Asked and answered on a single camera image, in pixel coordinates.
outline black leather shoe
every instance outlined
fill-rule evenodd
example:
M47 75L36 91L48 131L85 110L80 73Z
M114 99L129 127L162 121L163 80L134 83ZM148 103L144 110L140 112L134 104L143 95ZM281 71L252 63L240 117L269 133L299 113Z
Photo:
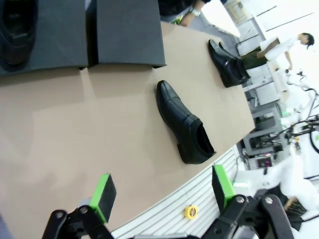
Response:
M184 163L200 164L216 153L202 121L186 108L166 81L158 83L157 105L161 117L178 140L178 151Z
M10 66L28 61L35 41L38 0L0 0L1 58Z
M208 51L225 87L238 86L248 81L250 77L240 59L228 55L213 40L208 42Z

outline man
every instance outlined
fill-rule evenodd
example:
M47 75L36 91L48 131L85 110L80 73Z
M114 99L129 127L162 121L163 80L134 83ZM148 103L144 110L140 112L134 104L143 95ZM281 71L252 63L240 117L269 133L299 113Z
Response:
M314 37L309 33L301 33L296 37L292 37L288 40L284 40L281 37L275 37L260 43L260 47L241 56L243 64L246 70L253 69L262 66L276 59L281 54L285 54L290 64L289 70L293 69L293 63L290 58L289 50L298 42L302 45L306 45L307 49L315 43Z
M211 0L158 0L160 20L173 22L176 17L183 15L180 25L189 26L190 22L200 15L202 7Z

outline tape roll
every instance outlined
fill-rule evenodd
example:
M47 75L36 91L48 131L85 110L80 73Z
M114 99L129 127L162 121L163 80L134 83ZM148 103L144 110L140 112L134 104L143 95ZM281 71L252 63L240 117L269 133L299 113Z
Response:
M185 217L188 219L195 219L197 216L198 207L197 206L188 206L185 208Z

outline olive pants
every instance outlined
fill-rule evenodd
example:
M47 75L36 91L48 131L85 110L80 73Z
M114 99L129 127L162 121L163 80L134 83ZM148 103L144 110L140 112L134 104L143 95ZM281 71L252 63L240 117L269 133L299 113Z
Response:
M267 63L266 57L257 58L257 53L260 52L260 47L257 47L255 50L248 52L246 55L241 56L243 64L246 70L253 69Z

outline wristwatch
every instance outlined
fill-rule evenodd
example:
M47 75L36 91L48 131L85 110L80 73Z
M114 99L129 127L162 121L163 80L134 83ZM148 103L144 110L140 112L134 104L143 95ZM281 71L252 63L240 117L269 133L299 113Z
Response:
M188 12L193 13L195 16L199 16L201 11L197 11L194 7L191 7Z

